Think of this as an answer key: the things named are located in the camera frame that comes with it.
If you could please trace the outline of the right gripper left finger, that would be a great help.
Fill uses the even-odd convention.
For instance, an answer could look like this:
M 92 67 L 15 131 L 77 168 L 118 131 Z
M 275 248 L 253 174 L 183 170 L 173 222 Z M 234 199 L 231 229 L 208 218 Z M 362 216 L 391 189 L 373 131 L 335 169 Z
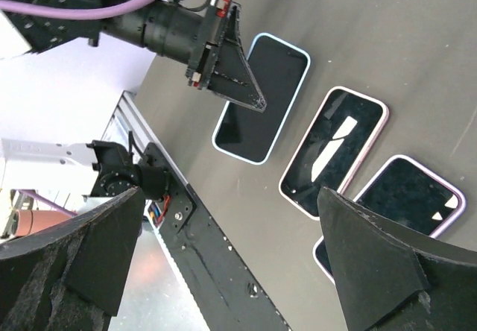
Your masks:
M 2 330 L 107 330 L 142 228 L 132 188 L 30 236 L 1 244 Z

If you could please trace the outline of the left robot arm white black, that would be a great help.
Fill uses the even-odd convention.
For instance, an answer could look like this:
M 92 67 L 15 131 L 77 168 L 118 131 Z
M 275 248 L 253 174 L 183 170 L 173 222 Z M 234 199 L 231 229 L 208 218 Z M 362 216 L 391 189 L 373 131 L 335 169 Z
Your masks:
M 102 33 L 186 66 L 190 86 L 262 112 L 264 94 L 244 55 L 240 7 L 232 0 L 206 0 L 184 7 L 183 0 L 1 0 L 1 55 L 39 54 L 77 38 L 97 45 Z M 116 142 L 45 143 L 1 141 L 1 187 L 64 189 L 88 198 L 113 198 L 140 188 L 157 200 L 168 190 L 166 167 L 139 149 Z

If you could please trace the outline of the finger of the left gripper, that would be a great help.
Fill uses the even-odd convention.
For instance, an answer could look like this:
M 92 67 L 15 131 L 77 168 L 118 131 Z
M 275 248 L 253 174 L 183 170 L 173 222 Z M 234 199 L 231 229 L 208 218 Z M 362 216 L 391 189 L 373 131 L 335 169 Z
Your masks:
M 232 2 L 228 10 L 224 39 L 221 45 L 221 57 L 231 66 L 243 66 L 247 62 L 239 29 L 240 12 L 241 5 Z
M 267 106 L 248 61 L 243 66 L 231 66 L 221 57 L 221 48 L 212 70 L 208 90 L 250 110 L 263 112 Z

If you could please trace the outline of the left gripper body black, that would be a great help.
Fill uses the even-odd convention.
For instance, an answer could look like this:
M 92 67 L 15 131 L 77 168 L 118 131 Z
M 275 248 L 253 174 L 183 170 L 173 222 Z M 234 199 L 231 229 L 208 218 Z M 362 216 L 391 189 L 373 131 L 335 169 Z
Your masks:
M 103 32 L 184 64 L 189 85 L 208 89 L 232 2 L 218 0 L 201 16 L 178 3 L 156 1 L 106 19 Z

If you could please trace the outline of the aluminium frame rail front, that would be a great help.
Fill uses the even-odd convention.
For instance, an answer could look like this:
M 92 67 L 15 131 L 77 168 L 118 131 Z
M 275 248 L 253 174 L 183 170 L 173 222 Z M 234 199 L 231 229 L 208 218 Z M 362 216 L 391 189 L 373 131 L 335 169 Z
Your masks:
M 107 142 L 118 142 L 126 145 L 127 133 L 131 130 L 141 149 L 145 149 L 149 142 L 154 143 L 161 151 L 161 154 L 165 157 L 167 163 L 172 167 L 177 179 L 184 186 L 187 186 L 189 183 L 185 176 L 179 170 L 177 164 L 173 161 L 165 147 L 159 141 L 152 128 L 134 104 L 134 97 L 135 95 L 132 92 L 127 90 L 122 92 L 110 120 L 107 123 L 101 140 Z

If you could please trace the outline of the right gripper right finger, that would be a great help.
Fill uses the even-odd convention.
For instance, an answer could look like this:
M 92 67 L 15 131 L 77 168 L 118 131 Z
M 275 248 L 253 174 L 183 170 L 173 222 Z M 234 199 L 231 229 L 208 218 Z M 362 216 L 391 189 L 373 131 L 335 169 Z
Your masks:
M 349 330 L 475 330 L 476 252 L 377 215 L 328 188 L 320 223 Z

